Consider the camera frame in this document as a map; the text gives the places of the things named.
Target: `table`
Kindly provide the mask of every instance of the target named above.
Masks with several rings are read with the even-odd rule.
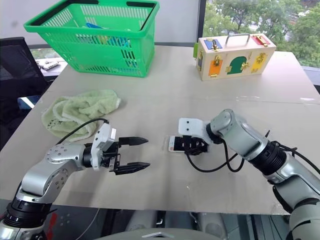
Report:
[[[14,196],[23,175],[58,138],[41,123],[41,113],[59,96],[113,89],[122,99],[106,116],[118,137],[139,136],[141,146],[120,149],[121,164],[148,162],[137,173],[115,176],[106,169],[73,173],[54,202],[113,209],[242,214],[285,214],[262,174],[251,164],[238,173],[223,168],[201,173],[183,153],[168,152],[181,117],[211,120],[231,108],[261,133],[298,150],[320,167],[320,95],[294,55],[275,52],[262,75],[202,82],[189,47],[156,46],[146,78],[80,73],[67,66],[0,152],[0,198]],[[86,139],[81,143],[92,141]],[[225,161],[223,146],[194,157],[203,169]],[[240,159],[232,163],[235,168]]]

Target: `green plastic basket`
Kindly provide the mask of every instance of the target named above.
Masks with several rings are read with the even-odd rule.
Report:
[[[155,53],[157,1],[63,0],[24,24],[76,71],[145,77]]]

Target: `box handle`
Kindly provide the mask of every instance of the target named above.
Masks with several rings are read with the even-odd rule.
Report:
[[[247,43],[249,42],[250,33],[238,33],[238,34],[228,35],[228,37],[227,37],[226,40],[225,40],[225,45],[227,45],[228,40],[229,40],[230,37],[238,37],[238,36],[248,36],[248,38],[246,39],[246,43],[245,43],[245,44],[247,44]]]

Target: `desk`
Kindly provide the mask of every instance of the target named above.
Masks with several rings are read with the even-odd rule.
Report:
[[[149,139],[122,147],[121,164],[148,162],[137,173],[115,176],[106,169],[73,173],[54,202],[113,209],[285,214],[261,173],[246,163],[238,173],[223,168],[201,173],[183,153],[168,152],[181,117],[211,120],[231,108],[270,140],[298,147],[320,167],[320,95],[292,53],[275,52],[262,75],[202,82],[189,47],[156,46],[146,78],[89,74],[67,66],[25,118],[0,153],[0,198],[11,199],[26,171],[58,138],[41,123],[41,113],[59,96],[113,89],[122,99],[106,116],[118,137]],[[81,143],[91,142],[92,138]],[[194,157],[203,169],[225,161],[223,146]],[[240,159],[232,163],[235,168]]]

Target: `wooden box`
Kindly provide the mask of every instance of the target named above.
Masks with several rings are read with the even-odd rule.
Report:
[[[261,74],[275,50],[262,33],[201,37],[196,66],[202,81]]]

